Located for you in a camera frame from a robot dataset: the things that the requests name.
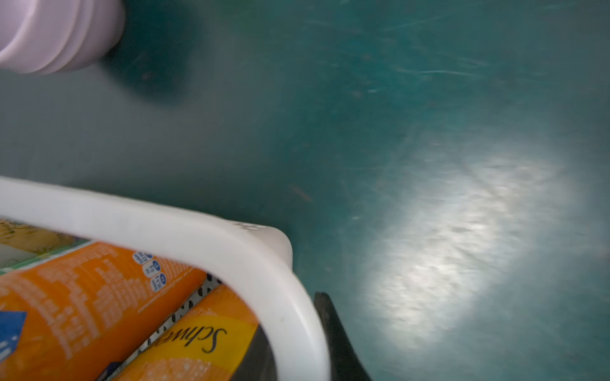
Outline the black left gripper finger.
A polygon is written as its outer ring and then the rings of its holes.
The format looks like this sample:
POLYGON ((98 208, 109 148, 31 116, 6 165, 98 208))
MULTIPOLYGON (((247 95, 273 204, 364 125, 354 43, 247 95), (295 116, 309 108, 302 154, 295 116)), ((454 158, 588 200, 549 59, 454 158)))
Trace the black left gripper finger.
POLYGON ((316 292, 314 305, 330 352, 332 381, 371 381, 346 334, 330 295, 316 292))

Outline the white perforated plastic basket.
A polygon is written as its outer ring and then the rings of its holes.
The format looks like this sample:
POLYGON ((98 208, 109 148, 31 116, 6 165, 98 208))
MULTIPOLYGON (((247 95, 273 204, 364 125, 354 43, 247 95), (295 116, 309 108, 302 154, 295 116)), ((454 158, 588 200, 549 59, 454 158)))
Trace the white perforated plastic basket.
POLYGON ((1 215, 211 272, 257 315, 280 380, 329 380, 310 296, 282 255, 224 219, 98 192, 2 178, 1 215))

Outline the orange Schweppes can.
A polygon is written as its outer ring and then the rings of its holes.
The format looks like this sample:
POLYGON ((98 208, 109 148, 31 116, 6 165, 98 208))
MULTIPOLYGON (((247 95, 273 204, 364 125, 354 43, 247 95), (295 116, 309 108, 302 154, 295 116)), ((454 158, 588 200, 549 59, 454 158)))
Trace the orange Schweppes can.
POLYGON ((258 328, 248 306, 226 285, 216 287, 117 380, 229 380, 258 328))

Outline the orange Fanta can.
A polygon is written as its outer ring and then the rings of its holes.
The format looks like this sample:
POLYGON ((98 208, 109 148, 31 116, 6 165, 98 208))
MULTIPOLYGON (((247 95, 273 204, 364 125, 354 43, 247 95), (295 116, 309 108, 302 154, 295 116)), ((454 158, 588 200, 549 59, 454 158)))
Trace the orange Fanta can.
POLYGON ((205 281, 180 262, 90 243, 1 277, 1 378, 98 380, 205 281))

